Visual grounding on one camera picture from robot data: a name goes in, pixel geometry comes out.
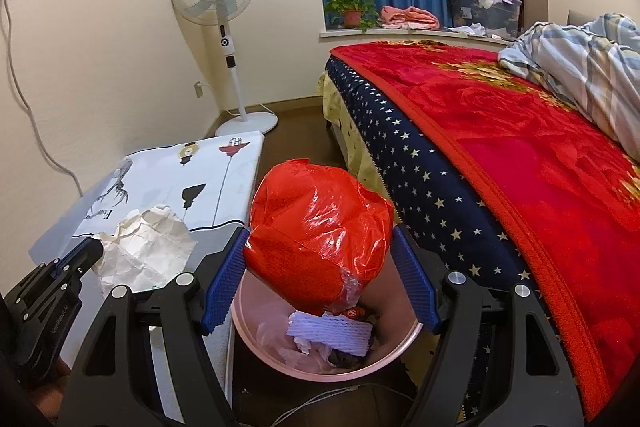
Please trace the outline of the left hand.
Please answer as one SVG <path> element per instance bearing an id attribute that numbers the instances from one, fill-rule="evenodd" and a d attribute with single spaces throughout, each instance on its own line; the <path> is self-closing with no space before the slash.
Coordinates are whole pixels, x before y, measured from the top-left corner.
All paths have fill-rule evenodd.
<path id="1" fill-rule="evenodd" d="M 70 367 L 58 358 L 52 365 L 47 381 L 29 392 L 29 400 L 50 423 L 58 421 L 66 385 L 70 380 Z"/>

